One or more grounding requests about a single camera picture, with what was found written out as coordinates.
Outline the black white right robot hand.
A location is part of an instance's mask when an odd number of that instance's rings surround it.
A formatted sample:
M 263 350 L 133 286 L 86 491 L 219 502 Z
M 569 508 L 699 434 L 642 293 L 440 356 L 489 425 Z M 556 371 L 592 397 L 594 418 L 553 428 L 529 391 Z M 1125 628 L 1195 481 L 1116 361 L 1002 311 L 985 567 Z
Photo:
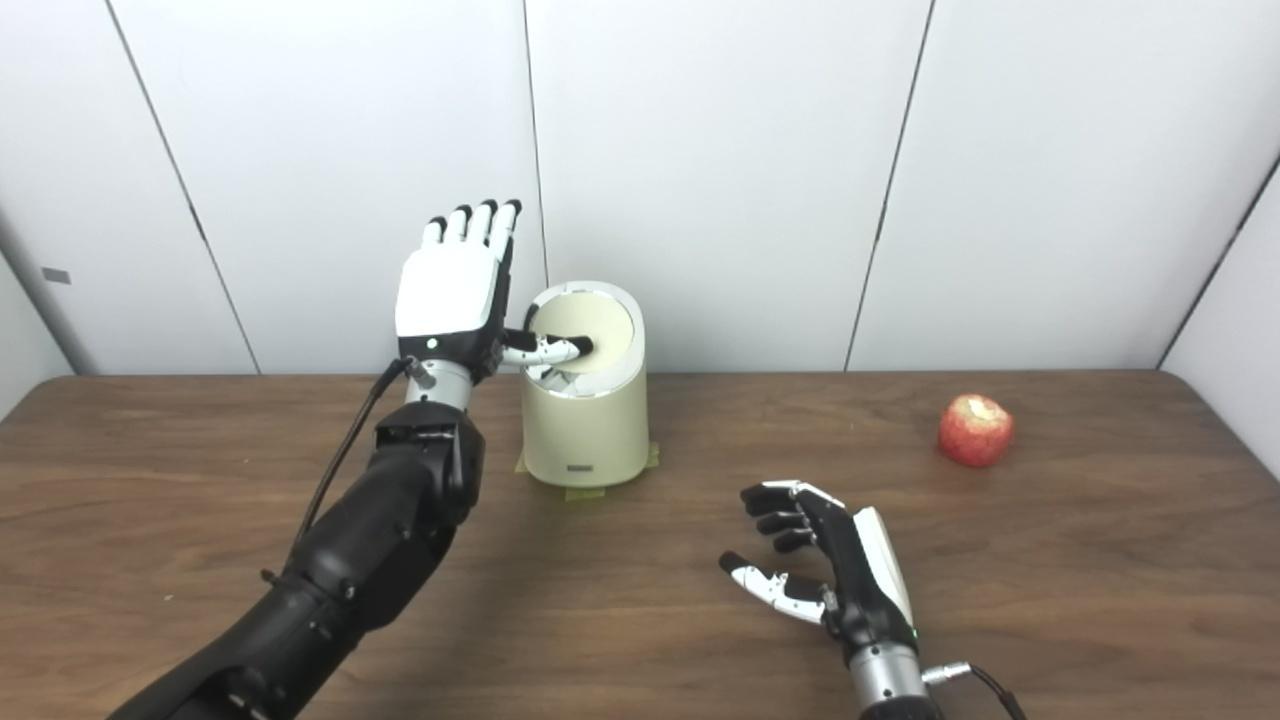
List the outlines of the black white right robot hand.
M 905 580 L 876 509 L 852 511 L 796 479 L 749 486 L 740 498 L 776 552 L 813 547 L 827 559 L 832 578 L 823 582 L 768 571 L 727 551 L 719 566 L 732 582 L 774 611 L 822 626 L 846 660 L 881 644 L 919 653 Z

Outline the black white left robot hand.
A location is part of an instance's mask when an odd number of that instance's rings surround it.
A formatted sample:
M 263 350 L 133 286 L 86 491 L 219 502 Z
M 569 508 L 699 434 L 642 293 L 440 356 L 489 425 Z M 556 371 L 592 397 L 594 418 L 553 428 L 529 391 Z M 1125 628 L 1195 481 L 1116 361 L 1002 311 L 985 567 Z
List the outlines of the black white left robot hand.
M 451 363 L 477 384 L 502 365 L 557 365 L 593 354 L 595 345 L 586 336 L 506 327 L 521 211 L 517 200 L 486 200 L 425 225 L 422 242 L 404 260 L 396 296 L 401 356 Z

